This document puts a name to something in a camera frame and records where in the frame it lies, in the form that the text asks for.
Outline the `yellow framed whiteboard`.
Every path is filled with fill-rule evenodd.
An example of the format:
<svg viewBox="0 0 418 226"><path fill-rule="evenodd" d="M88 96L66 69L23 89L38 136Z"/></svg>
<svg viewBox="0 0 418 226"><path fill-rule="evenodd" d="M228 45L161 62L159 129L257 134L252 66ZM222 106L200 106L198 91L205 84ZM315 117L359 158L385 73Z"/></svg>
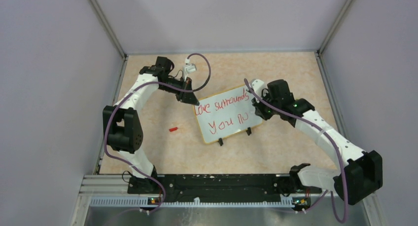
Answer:
<svg viewBox="0 0 418 226"><path fill-rule="evenodd" d="M263 123L255 115L247 86L239 86L199 100L194 113L205 144L247 131Z"/></svg>

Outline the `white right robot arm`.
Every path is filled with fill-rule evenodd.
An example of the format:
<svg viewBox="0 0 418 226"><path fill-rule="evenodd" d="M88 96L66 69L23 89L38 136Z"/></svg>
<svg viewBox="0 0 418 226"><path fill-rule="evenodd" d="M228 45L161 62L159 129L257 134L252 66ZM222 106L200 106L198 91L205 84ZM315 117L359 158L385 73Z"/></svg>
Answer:
<svg viewBox="0 0 418 226"><path fill-rule="evenodd" d="M301 193L307 187L329 190L348 205L355 205L383 186L383 159L377 151L367 152L356 146L328 124L315 107L304 98L296 99L288 83L275 80L268 84L259 79L245 80L255 115L267 121L274 115L304 133L333 161L336 169L315 167L308 163L293 166L289 186Z"/></svg>

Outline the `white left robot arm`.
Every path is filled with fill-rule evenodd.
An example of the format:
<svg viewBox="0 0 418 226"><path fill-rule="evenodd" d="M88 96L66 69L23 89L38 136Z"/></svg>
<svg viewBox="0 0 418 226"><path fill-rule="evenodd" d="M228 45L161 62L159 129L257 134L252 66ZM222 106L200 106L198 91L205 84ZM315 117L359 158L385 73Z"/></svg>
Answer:
<svg viewBox="0 0 418 226"><path fill-rule="evenodd" d="M156 191L157 178L152 176L154 165L141 148L144 140L139 120L140 111L157 90L175 95L177 101L198 106L200 103L192 91L190 78L175 79L170 75L174 63L158 56L152 66L145 66L133 86L121 100L103 109L104 144L120 154L119 160L130 166L139 187L146 193Z"/></svg>

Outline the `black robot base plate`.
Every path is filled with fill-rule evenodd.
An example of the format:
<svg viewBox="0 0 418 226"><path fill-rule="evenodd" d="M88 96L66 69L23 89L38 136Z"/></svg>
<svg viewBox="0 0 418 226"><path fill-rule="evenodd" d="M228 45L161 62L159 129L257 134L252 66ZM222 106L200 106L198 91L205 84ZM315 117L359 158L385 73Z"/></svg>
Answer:
<svg viewBox="0 0 418 226"><path fill-rule="evenodd" d="M165 174L155 181L132 177L129 194L164 196L166 203L259 203L279 202L291 194L319 194L317 187L297 184L287 174Z"/></svg>

